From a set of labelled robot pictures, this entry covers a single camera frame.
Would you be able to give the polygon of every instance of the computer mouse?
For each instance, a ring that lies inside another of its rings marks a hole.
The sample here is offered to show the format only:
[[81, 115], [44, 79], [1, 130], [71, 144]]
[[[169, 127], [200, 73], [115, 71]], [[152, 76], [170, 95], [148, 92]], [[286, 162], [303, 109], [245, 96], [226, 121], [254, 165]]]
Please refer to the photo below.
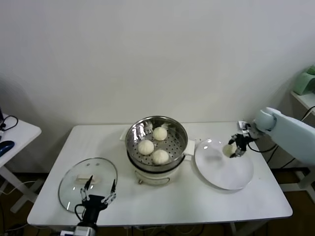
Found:
[[14, 147], [13, 141], [3, 141], [0, 143], [0, 156], [4, 155], [10, 149]]

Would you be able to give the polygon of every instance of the glass lid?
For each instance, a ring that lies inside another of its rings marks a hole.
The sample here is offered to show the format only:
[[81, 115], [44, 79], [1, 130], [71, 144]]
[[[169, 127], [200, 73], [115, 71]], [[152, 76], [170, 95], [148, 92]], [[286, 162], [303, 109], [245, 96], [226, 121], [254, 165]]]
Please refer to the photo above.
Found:
[[87, 195], [109, 196], [113, 182], [117, 185], [117, 170], [114, 164], [104, 158], [91, 158], [73, 166], [60, 182], [58, 197], [61, 205], [68, 211], [74, 212], [74, 207], [82, 203], [81, 188], [93, 176]]

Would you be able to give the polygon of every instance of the stainless steel steamer basket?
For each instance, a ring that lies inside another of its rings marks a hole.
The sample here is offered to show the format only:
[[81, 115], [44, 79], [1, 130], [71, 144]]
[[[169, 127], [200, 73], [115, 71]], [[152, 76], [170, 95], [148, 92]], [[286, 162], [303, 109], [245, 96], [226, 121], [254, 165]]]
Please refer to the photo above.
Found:
[[[157, 141], [153, 138], [153, 130], [157, 127], [164, 127], [167, 130], [165, 140]], [[141, 155], [138, 152], [138, 144], [142, 140], [152, 141], [155, 151], [162, 149], [168, 152], [169, 162], [155, 165], [152, 162], [152, 154]], [[176, 120], [162, 116], [147, 117], [138, 121], [127, 131], [125, 139], [131, 163], [142, 171], [154, 174], [165, 173], [176, 168], [185, 158], [184, 150], [187, 144], [188, 136], [184, 127]]]

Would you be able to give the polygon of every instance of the green object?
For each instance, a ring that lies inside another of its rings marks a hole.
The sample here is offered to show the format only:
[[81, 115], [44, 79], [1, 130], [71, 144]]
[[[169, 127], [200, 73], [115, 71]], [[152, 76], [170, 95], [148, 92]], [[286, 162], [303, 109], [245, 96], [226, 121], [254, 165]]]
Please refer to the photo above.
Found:
[[315, 90], [315, 66], [312, 65], [302, 73], [295, 81], [293, 91], [298, 95], [311, 93]]

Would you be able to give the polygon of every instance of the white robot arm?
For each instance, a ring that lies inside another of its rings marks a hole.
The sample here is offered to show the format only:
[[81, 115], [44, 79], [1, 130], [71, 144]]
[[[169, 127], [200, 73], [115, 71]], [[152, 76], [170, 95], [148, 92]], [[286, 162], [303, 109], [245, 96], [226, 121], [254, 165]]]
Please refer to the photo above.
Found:
[[315, 165], [315, 128], [297, 119], [267, 107], [258, 112], [253, 123], [247, 123], [242, 129], [244, 135], [233, 135], [229, 142], [229, 144], [236, 142], [237, 145], [237, 151], [231, 157], [243, 155], [249, 142], [263, 134], [268, 134], [277, 145], [294, 158]]
[[299, 161], [315, 165], [315, 129], [280, 111], [267, 107], [260, 110], [254, 123], [272, 141]]

